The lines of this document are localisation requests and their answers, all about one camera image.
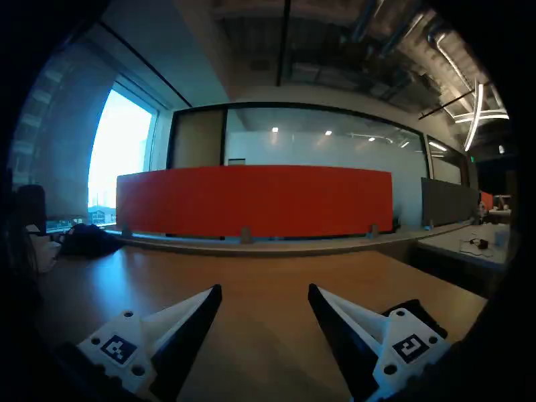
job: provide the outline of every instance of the black square marker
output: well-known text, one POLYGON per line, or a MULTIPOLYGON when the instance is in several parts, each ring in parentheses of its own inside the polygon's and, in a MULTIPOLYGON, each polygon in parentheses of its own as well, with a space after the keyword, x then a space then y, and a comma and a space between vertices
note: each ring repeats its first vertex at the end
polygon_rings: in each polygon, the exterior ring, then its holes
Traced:
POLYGON ((411 363, 417 357, 421 356, 426 350, 429 349, 419 337, 415 334, 408 336, 406 339, 401 340, 393 345, 393 349, 398 355, 404 359, 406 363, 411 363))
POLYGON ((100 349, 108 357, 111 357, 119 364, 123 364, 129 360, 129 357, 132 356, 137 347, 122 337, 114 335, 100 349))

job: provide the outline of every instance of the curtain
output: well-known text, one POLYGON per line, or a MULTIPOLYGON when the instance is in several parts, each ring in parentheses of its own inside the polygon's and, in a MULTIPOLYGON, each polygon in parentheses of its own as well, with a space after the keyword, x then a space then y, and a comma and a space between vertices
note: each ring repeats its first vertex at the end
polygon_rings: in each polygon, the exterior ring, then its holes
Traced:
POLYGON ((11 148, 13 184, 44 188, 48 220, 87 217, 91 151, 115 78, 74 44, 52 57, 26 100, 11 148))

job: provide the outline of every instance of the black bag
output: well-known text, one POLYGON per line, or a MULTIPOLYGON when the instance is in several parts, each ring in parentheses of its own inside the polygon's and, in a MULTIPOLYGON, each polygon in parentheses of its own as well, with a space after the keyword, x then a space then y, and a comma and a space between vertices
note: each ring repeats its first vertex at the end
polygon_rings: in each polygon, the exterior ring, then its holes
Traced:
POLYGON ((75 224, 66 234, 60 255, 82 255, 88 258, 102 257, 123 246, 119 239, 99 227, 75 224))

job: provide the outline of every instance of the red partition panel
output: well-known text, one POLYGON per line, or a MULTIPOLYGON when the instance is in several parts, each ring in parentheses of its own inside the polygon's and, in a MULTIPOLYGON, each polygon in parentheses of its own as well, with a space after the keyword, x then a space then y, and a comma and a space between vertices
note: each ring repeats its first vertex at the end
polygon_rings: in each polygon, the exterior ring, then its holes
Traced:
POLYGON ((184 236, 311 237, 391 230, 391 174, 343 167, 193 167, 117 178, 117 221, 184 236))
POLYGON ((481 192, 482 194, 482 202, 486 206, 487 210, 493 209, 493 195, 481 192))

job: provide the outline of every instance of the gray partition panel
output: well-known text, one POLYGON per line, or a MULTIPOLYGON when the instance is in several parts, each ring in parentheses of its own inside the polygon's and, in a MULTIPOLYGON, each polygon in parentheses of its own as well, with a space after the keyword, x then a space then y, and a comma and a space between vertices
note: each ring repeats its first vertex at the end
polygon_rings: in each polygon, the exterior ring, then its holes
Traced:
POLYGON ((478 190, 428 178, 421 179, 423 224, 434 226, 470 218, 478 207, 478 190))

